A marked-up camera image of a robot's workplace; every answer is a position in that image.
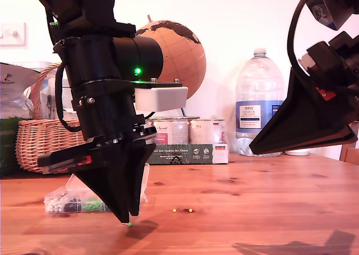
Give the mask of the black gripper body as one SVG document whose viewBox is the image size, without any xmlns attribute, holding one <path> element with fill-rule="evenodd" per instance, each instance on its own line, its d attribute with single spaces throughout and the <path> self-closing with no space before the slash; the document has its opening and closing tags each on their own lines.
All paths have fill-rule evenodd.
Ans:
<svg viewBox="0 0 359 255">
<path fill-rule="evenodd" d="M 155 137 L 154 127 L 145 127 L 145 117 L 134 108 L 135 83 L 119 80 L 93 81 L 72 90 L 72 105 L 79 118 L 78 126 L 71 126 L 63 118 L 62 89 L 56 87 L 56 106 L 62 126 L 69 132 L 80 131 L 85 143 L 60 151 L 43 154 L 38 166 L 44 174 L 75 172 L 91 163 L 81 158 L 82 151 L 107 146 L 129 146 L 131 153 Z"/>
</svg>

